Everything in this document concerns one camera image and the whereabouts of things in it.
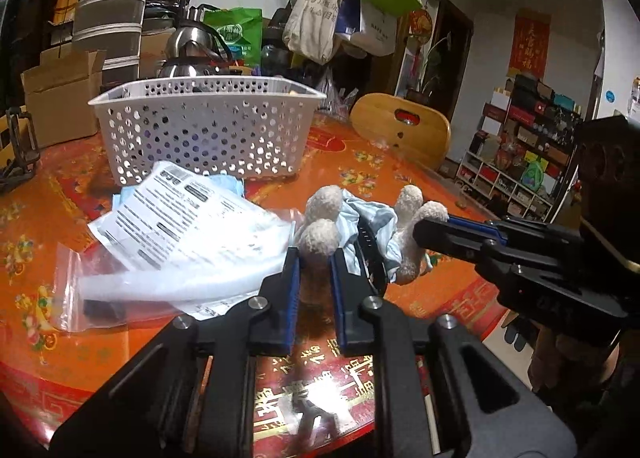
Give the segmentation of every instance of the instruction paper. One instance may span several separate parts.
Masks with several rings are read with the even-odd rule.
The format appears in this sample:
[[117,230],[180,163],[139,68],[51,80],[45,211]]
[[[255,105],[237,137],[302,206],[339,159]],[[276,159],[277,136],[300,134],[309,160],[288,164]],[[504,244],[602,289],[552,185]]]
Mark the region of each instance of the instruction paper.
[[[273,213],[171,162],[156,163],[132,196],[89,227],[131,271],[204,266],[220,273],[234,267],[246,272],[252,261],[284,254],[291,230]],[[172,304],[195,318],[209,318],[255,295],[239,292],[210,304]]]

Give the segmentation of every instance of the chair backrest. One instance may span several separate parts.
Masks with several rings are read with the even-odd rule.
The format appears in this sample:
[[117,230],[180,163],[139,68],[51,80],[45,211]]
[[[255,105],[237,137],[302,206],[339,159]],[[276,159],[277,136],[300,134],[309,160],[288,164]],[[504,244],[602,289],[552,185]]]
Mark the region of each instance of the chair backrest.
[[384,140],[419,165],[437,169],[449,150],[451,128],[440,112],[392,95],[361,97],[351,110],[356,132],[375,142]]

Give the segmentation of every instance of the red wall poster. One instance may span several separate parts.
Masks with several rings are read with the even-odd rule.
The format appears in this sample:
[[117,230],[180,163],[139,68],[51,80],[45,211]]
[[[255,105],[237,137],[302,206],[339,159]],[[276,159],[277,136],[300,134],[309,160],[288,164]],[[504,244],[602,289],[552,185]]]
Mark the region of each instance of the red wall poster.
[[551,16],[546,14],[525,8],[518,11],[513,31],[509,77],[529,72],[539,79],[544,78],[550,23]]

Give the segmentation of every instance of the white plastic basket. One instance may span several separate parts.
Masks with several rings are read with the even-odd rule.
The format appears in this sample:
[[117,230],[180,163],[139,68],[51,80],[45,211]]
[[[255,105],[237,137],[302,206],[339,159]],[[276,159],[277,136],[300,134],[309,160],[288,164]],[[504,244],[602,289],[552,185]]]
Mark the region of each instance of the white plastic basket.
[[140,183],[158,160],[200,174],[296,173],[326,96],[274,77],[179,77],[118,86],[89,104],[115,181]]

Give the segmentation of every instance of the table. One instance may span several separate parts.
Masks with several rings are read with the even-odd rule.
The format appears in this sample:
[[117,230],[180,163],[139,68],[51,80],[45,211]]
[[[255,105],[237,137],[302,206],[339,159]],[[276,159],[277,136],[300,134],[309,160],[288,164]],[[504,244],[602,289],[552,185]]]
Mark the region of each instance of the table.
[[[248,182],[246,190],[265,208],[303,211],[308,197],[323,185],[339,184],[364,199],[393,204],[409,183],[455,215],[487,218],[471,203],[459,209],[456,188],[435,173],[413,167],[322,115],[314,118],[297,176]],[[45,150],[36,177],[0,197],[0,388],[42,442],[167,322],[73,335],[49,323],[58,244],[76,251],[93,244],[86,223],[110,210],[111,194],[117,191],[98,134]],[[496,288],[471,264],[434,252],[430,258],[430,274],[407,286],[390,285],[385,297],[413,316],[453,312],[484,338],[504,313]],[[292,355],[258,363],[256,456],[325,451],[372,429],[371,358],[338,354],[330,311],[301,307],[298,319]],[[302,404],[334,415],[298,431],[301,398],[306,399]]]

